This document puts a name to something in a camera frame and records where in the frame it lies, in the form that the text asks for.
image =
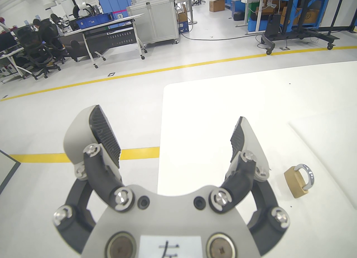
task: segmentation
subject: white tabletop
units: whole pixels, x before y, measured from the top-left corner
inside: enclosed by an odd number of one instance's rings
[[[158,194],[182,195],[204,185],[220,186],[232,155],[232,131],[245,116],[269,161],[269,183],[279,206],[291,218],[287,233],[264,257],[355,257],[357,212],[289,123],[354,107],[356,74],[354,61],[168,85],[163,95]],[[307,195],[294,199],[283,173],[299,163],[312,169],[316,181]],[[237,209],[248,222],[256,210],[251,195]]]
[[[73,35],[73,34],[76,34],[76,33],[93,30],[95,28],[112,26],[112,25],[115,25],[116,23],[120,23],[120,22],[127,22],[129,20],[132,20],[132,19],[135,19],[135,18],[139,18],[142,15],[144,15],[144,13],[139,13],[139,14],[136,14],[136,15],[133,15],[133,16],[127,16],[126,18],[119,18],[117,20],[112,20],[110,22],[102,23],[100,25],[96,25],[96,26],[93,26],[93,27],[81,28],[79,30],[76,30],[76,31],[73,31],[73,32],[69,32],[69,33],[65,34],[65,36],[69,36],[69,35]]]
[[[0,56],[0,58],[6,58],[9,56],[13,56],[15,53],[18,53],[18,52],[22,51],[23,49],[24,49],[23,47],[20,47],[14,51],[9,52],[8,54],[4,54],[4,55]]]

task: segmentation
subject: floor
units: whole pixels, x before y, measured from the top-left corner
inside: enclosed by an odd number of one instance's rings
[[[162,96],[168,84],[357,59],[357,36],[349,33],[334,34],[340,40],[332,51],[324,50],[322,40],[307,44],[310,40],[292,40],[288,41],[290,51],[281,51],[279,47],[286,44],[280,41],[275,54],[267,56],[254,36],[213,41],[245,36],[246,28],[235,27],[240,22],[233,21],[231,11],[210,13],[206,2],[194,7],[194,18],[198,23],[185,36],[210,41],[180,36],[178,44],[148,45],[144,60],[136,45],[128,45],[108,50],[106,61],[98,60],[98,69],[87,58],[79,63],[68,60],[48,79],[0,85],[0,98],[4,98],[0,102],[0,149],[7,154],[62,153],[69,124],[80,110],[93,104],[102,106],[121,148],[159,147]],[[108,79],[109,73],[115,73],[113,79]],[[237,97],[240,91],[244,89],[237,89]],[[158,158],[121,161],[120,165],[125,184],[157,191]],[[1,256],[78,256],[61,240],[51,221],[74,179],[69,163],[20,165],[0,195]],[[96,220],[105,209],[96,195],[88,207]]]

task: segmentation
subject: computer monitor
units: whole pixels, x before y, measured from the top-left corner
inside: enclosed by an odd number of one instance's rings
[[[0,51],[6,50],[15,45],[17,45],[17,42],[10,32],[0,34]]]

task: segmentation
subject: yellow tape line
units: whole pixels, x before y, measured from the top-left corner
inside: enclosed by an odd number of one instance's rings
[[[160,147],[147,147],[137,149],[123,149],[120,160],[137,160],[157,158]],[[65,153],[63,154],[29,154],[29,155],[10,155],[21,163],[69,163]]]
[[[344,49],[357,49],[357,46],[341,46],[341,47],[333,48],[333,50],[344,50]],[[327,48],[301,49],[301,50],[274,52],[271,55],[293,54],[293,53],[325,51],[325,50],[327,50]],[[172,71],[172,70],[179,70],[179,69],[185,69],[185,68],[192,68],[192,67],[201,66],[201,65],[226,63],[228,61],[234,61],[234,60],[262,58],[262,57],[267,57],[267,55],[265,53],[264,54],[255,54],[255,55],[239,56],[239,57],[235,57],[235,58],[225,58],[225,59],[205,61],[202,63],[173,66],[170,68],[163,68],[163,69],[157,69],[157,70],[151,70],[151,71],[144,71],[144,72],[120,75],[120,76],[115,76],[115,77],[108,77],[108,78],[103,78],[103,79],[97,79],[97,80],[92,80],[92,81],[87,81],[87,82],[75,83],[75,84],[70,84],[70,85],[65,85],[65,86],[59,86],[59,87],[24,93],[24,94],[20,94],[20,95],[16,95],[16,96],[6,97],[6,98],[1,99],[0,101],[7,101],[9,99],[14,99],[14,98],[18,98],[18,97],[23,97],[23,96],[28,96],[28,95],[38,94],[38,93],[44,93],[44,92],[49,92],[49,91],[54,91],[54,90],[59,90],[59,89],[65,89],[65,88],[70,88],[70,87],[75,87],[75,86],[87,85],[87,84],[92,84],[92,83],[105,82],[105,81],[110,81],[110,80],[115,80],[115,79],[135,77],[135,76],[140,76],[140,75],[153,74],[153,73]]]

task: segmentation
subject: brass padlock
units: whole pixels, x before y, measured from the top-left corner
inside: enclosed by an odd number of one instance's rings
[[[305,183],[300,169],[304,169],[307,172],[309,177],[308,183]],[[293,166],[285,171],[284,173],[286,182],[290,188],[290,191],[295,199],[302,197],[303,195],[307,194],[310,188],[312,188],[315,178],[314,175],[309,167],[305,164],[299,164],[297,166]]]

